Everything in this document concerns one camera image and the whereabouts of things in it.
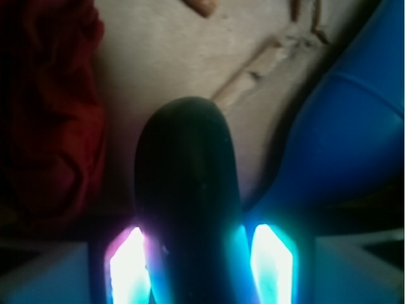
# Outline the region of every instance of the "blue plastic object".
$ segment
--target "blue plastic object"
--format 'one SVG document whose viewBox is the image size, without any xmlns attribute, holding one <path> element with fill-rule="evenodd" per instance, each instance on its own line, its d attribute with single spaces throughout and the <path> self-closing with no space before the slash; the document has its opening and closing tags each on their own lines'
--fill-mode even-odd
<svg viewBox="0 0 405 304">
<path fill-rule="evenodd" d="M 290 130 L 258 210 L 352 200 L 404 166 L 404 1 L 384 0 Z"/>
</svg>

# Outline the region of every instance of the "concrete floor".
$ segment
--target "concrete floor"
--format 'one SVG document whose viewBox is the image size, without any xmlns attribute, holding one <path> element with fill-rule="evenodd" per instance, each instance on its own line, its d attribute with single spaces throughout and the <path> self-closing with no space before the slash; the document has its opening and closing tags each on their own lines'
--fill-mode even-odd
<svg viewBox="0 0 405 304">
<path fill-rule="evenodd" d="M 234 141 L 242 203 L 259 198 L 277 169 L 278 133 L 285 135 L 299 105 L 378 0 L 301 0 L 295 23 L 291 2 L 219 0 L 205 19 L 180 0 L 96 0 L 106 33 L 94 71 L 109 139 L 93 212 L 132 209 L 137 141 L 160 106 L 184 96 L 212 99 L 238 73 L 246 81 L 234 89 L 231 103 L 218 106 Z M 281 56 L 265 58 L 259 81 L 245 76 L 247 63 L 268 41 L 281 42 Z"/>
</svg>

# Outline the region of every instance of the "glowing led light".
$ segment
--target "glowing led light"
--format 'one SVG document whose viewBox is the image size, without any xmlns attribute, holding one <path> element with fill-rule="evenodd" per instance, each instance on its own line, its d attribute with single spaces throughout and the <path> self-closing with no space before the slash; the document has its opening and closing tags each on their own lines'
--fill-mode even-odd
<svg viewBox="0 0 405 304">
<path fill-rule="evenodd" d="M 134 228 L 109 261 L 114 304 L 149 303 L 151 281 L 143 240 L 140 229 Z"/>
<path fill-rule="evenodd" d="M 276 227 L 268 225 L 258 225 L 254 231 L 251 267 L 261 303 L 265 304 L 292 303 L 293 254 L 280 235 L 286 238 Z"/>
</svg>

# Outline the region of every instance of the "dark green object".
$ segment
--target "dark green object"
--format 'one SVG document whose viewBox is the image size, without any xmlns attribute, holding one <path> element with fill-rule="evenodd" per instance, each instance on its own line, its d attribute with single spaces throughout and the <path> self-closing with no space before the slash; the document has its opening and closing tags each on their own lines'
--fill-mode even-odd
<svg viewBox="0 0 405 304">
<path fill-rule="evenodd" d="M 232 140 L 214 103 L 182 98 L 152 116 L 135 199 L 157 303 L 259 303 Z"/>
</svg>

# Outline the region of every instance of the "red cloth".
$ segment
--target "red cloth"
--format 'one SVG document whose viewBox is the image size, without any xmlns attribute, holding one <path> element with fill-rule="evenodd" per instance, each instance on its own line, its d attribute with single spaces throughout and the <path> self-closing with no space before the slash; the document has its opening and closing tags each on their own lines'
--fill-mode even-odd
<svg viewBox="0 0 405 304">
<path fill-rule="evenodd" d="M 103 32 L 91 0 L 0 0 L 0 181 L 31 234 L 66 228 L 99 191 L 106 126 L 90 57 Z"/>
</svg>

